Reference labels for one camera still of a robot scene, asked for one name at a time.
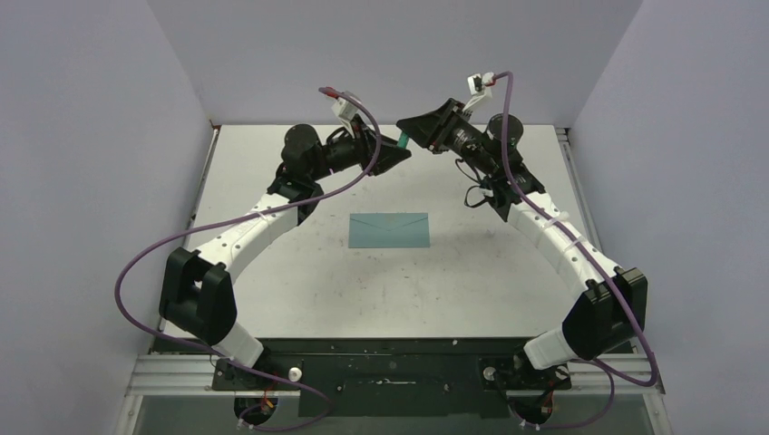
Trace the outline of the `green glue stick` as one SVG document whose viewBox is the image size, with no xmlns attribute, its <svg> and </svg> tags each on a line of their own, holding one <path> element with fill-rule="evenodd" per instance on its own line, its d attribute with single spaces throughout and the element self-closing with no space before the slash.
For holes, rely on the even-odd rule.
<svg viewBox="0 0 769 435">
<path fill-rule="evenodd" d="M 400 134 L 400 136 L 399 136 L 398 141 L 397 141 L 397 148 L 398 149 L 402 149 L 402 150 L 406 150 L 407 146 L 408 146 L 408 143 L 409 143 L 409 140 L 410 140 L 410 138 L 408 137 L 408 135 L 402 132 Z"/>
</svg>

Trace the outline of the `teal envelope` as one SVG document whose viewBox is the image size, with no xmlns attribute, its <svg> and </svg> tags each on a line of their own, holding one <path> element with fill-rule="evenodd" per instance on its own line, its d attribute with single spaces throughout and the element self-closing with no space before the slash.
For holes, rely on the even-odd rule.
<svg viewBox="0 0 769 435">
<path fill-rule="evenodd" d="M 428 248 L 427 213 L 354 213 L 349 217 L 349 248 Z"/>
</svg>

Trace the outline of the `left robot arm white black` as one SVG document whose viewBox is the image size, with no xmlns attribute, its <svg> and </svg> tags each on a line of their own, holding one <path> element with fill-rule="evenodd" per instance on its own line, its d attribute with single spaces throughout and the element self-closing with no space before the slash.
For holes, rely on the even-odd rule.
<svg viewBox="0 0 769 435">
<path fill-rule="evenodd" d="M 236 362 L 235 378 L 255 391 L 269 381 L 264 345 L 238 323 L 234 284 L 278 237 L 301 225 L 324 194 L 319 180 L 358 166 L 387 172 L 411 156 L 408 139 L 378 138 L 355 116 L 322 141 L 314 127 L 298 124 L 285 134 L 281 162 L 266 193 L 245 216 L 210 241 L 168 257 L 161 286 L 162 319 Z"/>
</svg>

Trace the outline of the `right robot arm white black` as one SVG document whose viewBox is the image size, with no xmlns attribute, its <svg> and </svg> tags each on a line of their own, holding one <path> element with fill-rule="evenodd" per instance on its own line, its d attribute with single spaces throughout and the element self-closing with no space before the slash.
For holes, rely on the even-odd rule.
<svg viewBox="0 0 769 435">
<path fill-rule="evenodd" d="M 480 186 L 489 192 L 486 203 L 530 240 L 568 291 L 573 306 L 560 325 L 518 351 L 512 372 L 519 385 L 535 388 L 551 368 L 573 360 L 593 362 L 643 332 L 646 277 L 604 256 L 556 206 L 518 150 L 524 133 L 520 120 L 500 113 L 479 130 L 462 104 L 449 99 L 396 126 L 419 147 L 433 154 L 453 152 L 481 174 Z"/>
</svg>

